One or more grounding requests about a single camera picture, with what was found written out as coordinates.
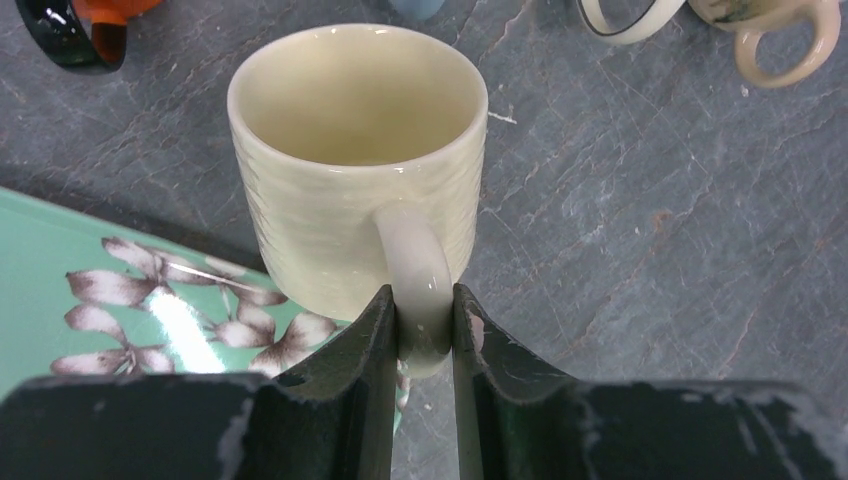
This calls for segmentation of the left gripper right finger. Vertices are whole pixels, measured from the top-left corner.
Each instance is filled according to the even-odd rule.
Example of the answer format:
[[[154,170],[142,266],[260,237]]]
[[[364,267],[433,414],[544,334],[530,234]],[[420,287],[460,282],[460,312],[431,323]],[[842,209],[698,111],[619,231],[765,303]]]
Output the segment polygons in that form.
[[[453,290],[464,479],[843,479],[847,434],[773,381],[593,382],[549,364]]]

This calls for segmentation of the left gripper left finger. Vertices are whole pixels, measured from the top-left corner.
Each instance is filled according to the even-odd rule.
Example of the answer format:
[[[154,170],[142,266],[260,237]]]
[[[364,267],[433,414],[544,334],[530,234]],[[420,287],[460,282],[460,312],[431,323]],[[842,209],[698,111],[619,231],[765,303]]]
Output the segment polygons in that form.
[[[386,479],[396,313],[382,287],[317,352],[261,373],[28,380],[1,404],[5,479]]]

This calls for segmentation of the light blue ribbed mug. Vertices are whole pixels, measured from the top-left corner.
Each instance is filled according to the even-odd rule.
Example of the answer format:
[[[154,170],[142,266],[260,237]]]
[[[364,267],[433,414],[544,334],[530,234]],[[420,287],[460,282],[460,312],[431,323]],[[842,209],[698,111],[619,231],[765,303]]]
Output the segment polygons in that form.
[[[445,0],[389,0],[389,5],[404,17],[423,21],[434,16]]]

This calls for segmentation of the floral cream mug green inside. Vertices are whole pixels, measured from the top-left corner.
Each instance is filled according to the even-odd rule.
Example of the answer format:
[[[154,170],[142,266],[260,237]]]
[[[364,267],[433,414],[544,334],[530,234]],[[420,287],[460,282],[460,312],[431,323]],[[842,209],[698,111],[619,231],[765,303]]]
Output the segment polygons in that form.
[[[620,46],[643,41],[657,33],[684,3],[684,0],[579,0],[576,7],[590,34],[604,43]]]

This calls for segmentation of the orange mug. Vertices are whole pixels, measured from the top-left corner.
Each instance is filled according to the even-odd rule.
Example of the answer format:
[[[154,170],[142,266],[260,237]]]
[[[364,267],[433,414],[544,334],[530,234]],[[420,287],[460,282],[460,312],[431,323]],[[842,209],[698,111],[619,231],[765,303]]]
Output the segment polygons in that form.
[[[106,74],[123,64],[128,21],[161,0],[16,0],[32,39],[55,65],[78,74]]]

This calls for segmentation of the tan ceramic mug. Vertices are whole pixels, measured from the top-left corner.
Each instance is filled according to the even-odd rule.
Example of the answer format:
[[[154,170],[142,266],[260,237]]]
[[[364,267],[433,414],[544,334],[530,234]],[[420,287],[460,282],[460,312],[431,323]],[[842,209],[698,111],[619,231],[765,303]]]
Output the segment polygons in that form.
[[[805,79],[828,60],[840,38],[839,1],[713,0],[688,5],[710,26],[734,35],[737,70],[760,88]]]

